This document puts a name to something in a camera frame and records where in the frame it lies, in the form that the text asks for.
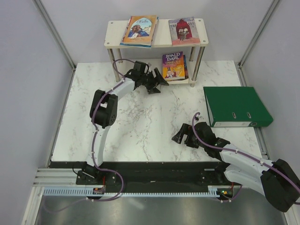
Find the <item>Roald Dahl Charlie book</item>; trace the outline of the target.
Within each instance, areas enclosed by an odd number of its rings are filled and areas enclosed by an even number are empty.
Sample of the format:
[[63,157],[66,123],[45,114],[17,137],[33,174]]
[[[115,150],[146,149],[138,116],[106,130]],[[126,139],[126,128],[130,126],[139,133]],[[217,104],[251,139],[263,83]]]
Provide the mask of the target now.
[[182,51],[164,54],[162,56],[162,65],[162,76],[166,81],[170,82],[185,79],[184,56]]

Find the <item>blue Jane Eyre book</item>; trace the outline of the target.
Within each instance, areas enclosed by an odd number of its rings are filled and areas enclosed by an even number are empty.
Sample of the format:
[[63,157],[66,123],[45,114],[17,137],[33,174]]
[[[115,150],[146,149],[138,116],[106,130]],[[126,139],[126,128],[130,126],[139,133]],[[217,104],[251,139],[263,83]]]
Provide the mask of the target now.
[[167,81],[177,81],[188,79],[188,69],[186,65],[185,55],[181,55],[180,58],[167,62],[167,71],[165,79]]

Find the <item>Why Do Dogs Bark book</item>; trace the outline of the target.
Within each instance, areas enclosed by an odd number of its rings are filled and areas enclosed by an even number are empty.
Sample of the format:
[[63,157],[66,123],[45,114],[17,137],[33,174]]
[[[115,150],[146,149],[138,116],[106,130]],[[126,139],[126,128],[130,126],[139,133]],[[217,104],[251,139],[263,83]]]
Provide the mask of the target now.
[[120,43],[120,46],[151,49],[151,45],[133,45],[133,44]]

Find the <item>green lever arch file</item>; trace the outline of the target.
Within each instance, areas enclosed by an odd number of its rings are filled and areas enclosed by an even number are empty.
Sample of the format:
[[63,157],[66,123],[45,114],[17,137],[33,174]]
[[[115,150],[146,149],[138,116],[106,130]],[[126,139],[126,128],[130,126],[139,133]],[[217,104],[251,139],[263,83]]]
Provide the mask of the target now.
[[204,87],[211,127],[267,127],[273,117],[253,87]]

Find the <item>tan Othello book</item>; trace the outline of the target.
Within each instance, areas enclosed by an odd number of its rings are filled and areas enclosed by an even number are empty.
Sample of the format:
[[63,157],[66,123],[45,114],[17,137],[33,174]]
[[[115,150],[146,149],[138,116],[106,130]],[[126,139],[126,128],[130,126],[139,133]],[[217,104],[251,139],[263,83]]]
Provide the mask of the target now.
[[156,15],[131,16],[120,43],[152,45],[158,20],[159,17]]

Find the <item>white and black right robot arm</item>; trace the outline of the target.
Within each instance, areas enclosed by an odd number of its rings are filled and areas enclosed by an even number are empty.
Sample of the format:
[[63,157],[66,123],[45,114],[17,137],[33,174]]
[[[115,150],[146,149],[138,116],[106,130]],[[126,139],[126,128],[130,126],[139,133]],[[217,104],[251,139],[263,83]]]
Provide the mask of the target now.
[[216,137],[206,122],[182,124],[172,141],[188,147],[202,147],[211,157],[226,164],[215,172],[219,184],[238,183],[260,194],[277,210],[287,212],[300,203],[300,179],[282,160],[271,161],[241,150],[228,140]]

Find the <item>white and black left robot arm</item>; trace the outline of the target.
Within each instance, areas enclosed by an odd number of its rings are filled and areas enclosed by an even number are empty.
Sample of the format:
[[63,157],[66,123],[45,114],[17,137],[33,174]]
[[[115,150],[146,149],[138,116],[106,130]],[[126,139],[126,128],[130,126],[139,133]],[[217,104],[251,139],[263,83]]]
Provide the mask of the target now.
[[86,162],[96,168],[104,161],[105,142],[111,126],[117,119],[118,101],[140,86],[144,86],[148,94],[157,94],[160,93],[157,86],[169,85],[158,68],[151,68],[151,64],[141,61],[135,61],[133,68],[128,70],[125,75],[118,71],[115,62],[113,69],[121,75],[120,81],[107,91],[96,90],[90,108],[91,123],[95,132]]

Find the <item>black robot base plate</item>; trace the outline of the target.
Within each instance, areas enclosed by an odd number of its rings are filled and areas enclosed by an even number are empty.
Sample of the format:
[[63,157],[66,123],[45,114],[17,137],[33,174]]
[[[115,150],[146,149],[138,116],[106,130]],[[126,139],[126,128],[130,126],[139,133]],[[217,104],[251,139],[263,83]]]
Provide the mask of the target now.
[[222,162],[104,162],[101,171],[84,162],[52,162],[50,168],[78,169],[77,185],[104,185],[113,192],[206,191],[231,186]]

